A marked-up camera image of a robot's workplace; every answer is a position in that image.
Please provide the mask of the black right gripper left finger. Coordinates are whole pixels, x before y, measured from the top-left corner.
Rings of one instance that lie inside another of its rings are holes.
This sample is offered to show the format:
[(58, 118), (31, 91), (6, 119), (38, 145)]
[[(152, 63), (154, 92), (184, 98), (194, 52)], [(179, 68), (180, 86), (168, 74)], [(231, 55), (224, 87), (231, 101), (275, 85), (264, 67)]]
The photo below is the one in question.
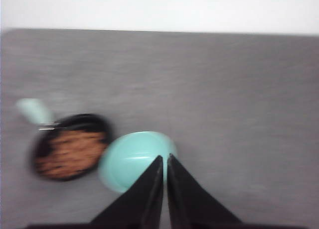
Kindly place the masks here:
[(157, 156), (137, 181), (99, 213), (97, 229), (158, 229), (163, 201), (163, 159)]

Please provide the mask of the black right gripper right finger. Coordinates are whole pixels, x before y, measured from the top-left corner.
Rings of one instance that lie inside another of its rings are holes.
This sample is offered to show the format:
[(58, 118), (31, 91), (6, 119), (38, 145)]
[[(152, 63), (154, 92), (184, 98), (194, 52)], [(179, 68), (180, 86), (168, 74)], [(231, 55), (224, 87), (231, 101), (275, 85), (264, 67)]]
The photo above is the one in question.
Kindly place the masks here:
[(173, 229), (233, 229), (244, 225), (204, 190), (173, 154), (167, 160), (167, 192)]

